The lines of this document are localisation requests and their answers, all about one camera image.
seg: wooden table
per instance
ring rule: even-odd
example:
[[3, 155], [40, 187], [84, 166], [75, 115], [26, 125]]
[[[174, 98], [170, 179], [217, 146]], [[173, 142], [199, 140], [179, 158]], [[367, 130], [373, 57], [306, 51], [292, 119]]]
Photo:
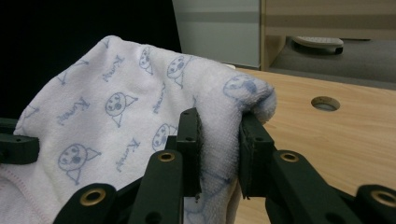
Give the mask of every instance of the wooden table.
[[[276, 113], [264, 127], [277, 149], [304, 155], [328, 184], [351, 195], [366, 184], [396, 189], [396, 91], [238, 70], [276, 88]], [[318, 96], [340, 108], [314, 108]], [[270, 223], [264, 198], [241, 200], [235, 223]]]

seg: white cloth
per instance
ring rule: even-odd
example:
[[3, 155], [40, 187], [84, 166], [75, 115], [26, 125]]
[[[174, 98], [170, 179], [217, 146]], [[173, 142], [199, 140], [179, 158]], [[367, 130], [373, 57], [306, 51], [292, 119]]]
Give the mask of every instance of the white cloth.
[[233, 223], [238, 125], [249, 110], [262, 122], [273, 116], [274, 88], [222, 63], [116, 36], [53, 78], [21, 114], [15, 134], [38, 137], [40, 154], [32, 164], [0, 165], [0, 217], [51, 223], [78, 189], [135, 181], [192, 107], [203, 123], [203, 193], [198, 203], [185, 199], [184, 221]]

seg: round hole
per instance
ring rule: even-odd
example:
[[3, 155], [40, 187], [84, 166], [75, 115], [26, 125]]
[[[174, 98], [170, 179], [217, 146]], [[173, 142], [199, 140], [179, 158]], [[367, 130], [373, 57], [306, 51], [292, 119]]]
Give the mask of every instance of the round hole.
[[101, 202], [106, 197], [104, 189], [89, 189], [81, 195], [79, 202], [84, 206], [93, 206]]
[[286, 152], [280, 155], [280, 158], [284, 161], [290, 161], [290, 162], [297, 162], [299, 159], [296, 155]]
[[384, 190], [373, 190], [371, 192], [371, 195], [379, 203], [382, 203], [389, 207], [396, 208], [396, 196], [395, 195], [393, 195], [389, 192], [386, 192]]
[[3, 151], [0, 151], [0, 163], [3, 162], [3, 160], [6, 159], [6, 153]]
[[326, 214], [326, 219], [327, 219], [330, 223], [336, 223], [336, 224], [344, 224], [344, 223], [346, 223], [342, 217], [338, 216], [338, 215], [335, 214], [335, 213], [328, 213], [328, 214]]
[[311, 105], [318, 109], [318, 110], [323, 110], [323, 111], [336, 111], [337, 109], [340, 108], [340, 103], [333, 99], [332, 97], [328, 96], [318, 96], [312, 99]]
[[158, 156], [160, 161], [172, 161], [175, 159], [175, 155], [173, 153], [164, 152]]
[[146, 223], [147, 224], [158, 224], [161, 223], [161, 214], [158, 212], [151, 212], [146, 216]]

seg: brass insert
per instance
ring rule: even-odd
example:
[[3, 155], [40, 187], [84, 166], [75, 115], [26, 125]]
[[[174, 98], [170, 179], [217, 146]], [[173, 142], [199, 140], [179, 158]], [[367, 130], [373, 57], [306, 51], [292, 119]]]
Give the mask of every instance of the brass insert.
[[280, 158], [284, 161], [289, 161], [289, 162], [297, 162], [299, 158], [294, 155], [293, 153], [285, 152], [280, 155]]
[[84, 206], [93, 206], [101, 202], [106, 197], [104, 189], [89, 189], [79, 199]]
[[371, 196], [379, 203], [396, 208], [396, 196], [384, 190], [373, 190]]
[[164, 152], [158, 155], [158, 160], [160, 161], [172, 161], [175, 159], [175, 154], [170, 152]]

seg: blue print pattern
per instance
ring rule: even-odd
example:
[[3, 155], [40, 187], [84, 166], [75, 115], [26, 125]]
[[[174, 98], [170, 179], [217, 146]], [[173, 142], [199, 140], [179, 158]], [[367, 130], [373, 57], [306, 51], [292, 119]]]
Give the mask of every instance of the blue print pattern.
[[73, 103], [73, 106], [62, 115], [56, 117], [57, 123], [59, 125], [64, 126], [64, 123], [70, 118], [74, 117], [78, 111], [84, 111], [90, 107], [90, 104], [87, 103], [82, 97], [79, 98], [79, 101]]
[[26, 135], [26, 131], [24, 130], [24, 122], [28, 120], [30, 117], [32, 117], [34, 114], [36, 114], [39, 111], [38, 107], [34, 107], [31, 105], [28, 105], [24, 110], [20, 118], [20, 122], [18, 123], [17, 127], [15, 127], [15, 130], [20, 132], [20, 134]]
[[165, 95], [165, 89], [166, 89], [166, 86], [165, 86], [165, 83], [163, 82], [163, 89], [161, 90], [160, 99], [157, 101], [157, 104], [153, 107], [155, 114], [158, 114], [161, 104], [163, 103], [163, 96]]
[[175, 58], [168, 66], [167, 75], [183, 89], [184, 69], [192, 59], [192, 56], [181, 55]]
[[110, 38], [111, 38], [111, 36], [108, 36], [108, 37], [106, 37], [106, 38], [103, 38], [100, 42], [102, 43], [102, 44], [104, 44], [105, 45], [105, 47], [108, 49], [108, 44], [110, 43]]
[[177, 134], [177, 127], [169, 124], [163, 124], [152, 138], [152, 149], [154, 151], [163, 150], [169, 135]]
[[134, 138], [132, 139], [131, 143], [128, 144], [128, 146], [126, 147], [124, 153], [122, 154], [122, 157], [120, 158], [119, 161], [116, 161], [116, 165], [117, 165], [117, 171], [119, 173], [122, 172], [121, 167], [124, 165], [126, 159], [128, 158], [130, 152], [134, 152], [138, 147], [140, 146], [140, 142], [137, 142]]
[[70, 69], [81, 66], [81, 65], [88, 65], [90, 64], [88, 61], [78, 60], [78, 62], [69, 66], [66, 70], [64, 70], [59, 76], [57, 76], [58, 80], [61, 81], [61, 84], [64, 86], [66, 84], [66, 77], [69, 74]]
[[197, 106], [197, 98], [198, 96], [192, 96], [192, 108]]
[[106, 103], [107, 114], [116, 122], [117, 126], [121, 126], [122, 113], [127, 106], [137, 101], [138, 98], [125, 95], [122, 92], [114, 93]]
[[120, 67], [120, 65], [123, 63], [125, 58], [121, 58], [119, 55], [116, 56], [114, 59], [113, 64], [111, 65], [111, 68], [108, 72], [102, 74], [103, 80], [105, 82], [108, 82], [108, 80], [113, 77], [113, 75], [116, 73], [117, 69]]
[[142, 51], [142, 55], [140, 56], [140, 60], [139, 60], [139, 66], [141, 68], [143, 68], [146, 72], [148, 72], [149, 74], [153, 74], [152, 73], [152, 66], [151, 63], [149, 61], [149, 54], [150, 54], [151, 48], [150, 47], [146, 47], [145, 49], [143, 49]]
[[239, 106], [247, 104], [248, 98], [256, 92], [257, 86], [254, 83], [254, 78], [247, 75], [238, 75], [231, 78], [223, 88], [223, 93], [235, 99]]
[[81, 144], [73, 144], [59, 156], [58, 165], [78, 185], [81, 169], [86, 161], [90, 161], [99, 155], [102, 155], [102, 153]]

